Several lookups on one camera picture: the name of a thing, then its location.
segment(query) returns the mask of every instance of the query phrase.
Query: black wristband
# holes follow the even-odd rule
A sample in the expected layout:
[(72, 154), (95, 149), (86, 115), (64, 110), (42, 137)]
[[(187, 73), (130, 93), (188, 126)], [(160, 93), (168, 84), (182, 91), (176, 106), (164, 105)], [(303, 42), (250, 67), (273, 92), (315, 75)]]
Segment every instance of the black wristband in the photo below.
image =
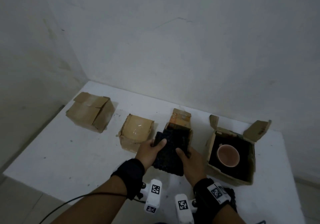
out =
[(138, 159), (132, 158), (120, 165), (111, 176), (117, 175), (122, 179), (127, 188), (127, 198), (133, 200), (142, 188), (144, 173), (145, 169), (142, 163)]
[(203, 223), (211, 223), (217, 213), (224, 206), (230, 204), (229, 200), (222, 203), (218, 202), (217, 198), (215, 198), (213, 193), (208, 189), (208, 187), (213, 184), (214, 181), (212, 179), (201, 179), (193, 188), (195, 200), (198, 206), (196, 216), (198, 217), (197, 219), (201, 219), (201, 222)]

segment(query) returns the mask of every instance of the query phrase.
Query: white table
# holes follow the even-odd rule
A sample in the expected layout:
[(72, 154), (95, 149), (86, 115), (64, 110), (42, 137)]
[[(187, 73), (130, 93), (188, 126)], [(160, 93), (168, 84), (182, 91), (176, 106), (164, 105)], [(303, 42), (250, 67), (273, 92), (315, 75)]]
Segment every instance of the white table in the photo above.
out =
[[(207, 112), (95, 82), (88, 82), (81, 91), (111, 98), (116, 111), (107, 129), (99, 134), (74, 125), (65, 116), (73, 104), (70, 101), (4, 172), (6, 176), (68, 201), (89, 193), (105, 182), (121, 162), (134, 157), (121, 148), (116, 137), (129, 113), (154, 120), (155, 132), (162, 132), (174, 108), (190, 112), (194, 130), (191, 145), (199, 152), (203, 152), (213, 131), (209, 125), (210, 113)], [(238, 133), (249, 126), (225, 117), (220, 117), (218, 125)], [(240, 216), (248, 224), (262, 220), (266, 223), (304, 223), (282, 134), (269, 130), (257, 142), (255, 151), (254, 184), (233, 187)], [(153, 178), (161, 180), (163, 185), (158, 213), (146, 214), (143, 204), (126, 201), (114, 223), (177, 223), (174, 196), (185, 193), (192, 197), (189, 183), (184, 177), (151, 167), (144, 181), (149, 182)]]

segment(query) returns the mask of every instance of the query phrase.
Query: person's left hand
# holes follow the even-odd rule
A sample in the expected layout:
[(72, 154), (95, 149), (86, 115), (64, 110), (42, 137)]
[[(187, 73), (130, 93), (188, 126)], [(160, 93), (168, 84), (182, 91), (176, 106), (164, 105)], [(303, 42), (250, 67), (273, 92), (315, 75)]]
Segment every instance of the person's left hand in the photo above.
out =
[(152, 147), (153, 142), (154, 139), (142, 142), (135, 157), (142, 163), (145, 172), (151, 167), (157, 157), (158, 152), (166, 145), (167, 140), (162, 139), (161, 142), (159, 142), (159, 144), (155, 147)]

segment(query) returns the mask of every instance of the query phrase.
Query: white wall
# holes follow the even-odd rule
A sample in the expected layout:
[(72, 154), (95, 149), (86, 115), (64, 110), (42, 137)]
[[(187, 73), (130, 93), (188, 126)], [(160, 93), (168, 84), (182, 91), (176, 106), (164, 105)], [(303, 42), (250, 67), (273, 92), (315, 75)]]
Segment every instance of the white wall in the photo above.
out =
[(294, 174), (320, 183), (320, 0), (48, 1), (89, 79), (272, 119)]
[(47, 0), (0, 0), (0, 167), (87, 81)]

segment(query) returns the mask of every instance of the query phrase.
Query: person's right arm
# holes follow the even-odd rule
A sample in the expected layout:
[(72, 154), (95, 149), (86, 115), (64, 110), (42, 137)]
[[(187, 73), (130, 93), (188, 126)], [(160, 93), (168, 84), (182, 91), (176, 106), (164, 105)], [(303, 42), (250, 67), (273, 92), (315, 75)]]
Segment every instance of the person's right arm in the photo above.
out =
[[(192, 188), (201, 179), (207, 178), (205, 165), (200, 153), (190, 147), (190, 158), (177, 148), (176, 152), (183, 163), (183, 171)], [(212, 224), (246, 224), (230, 205), (224, 206), (214, 217)]]

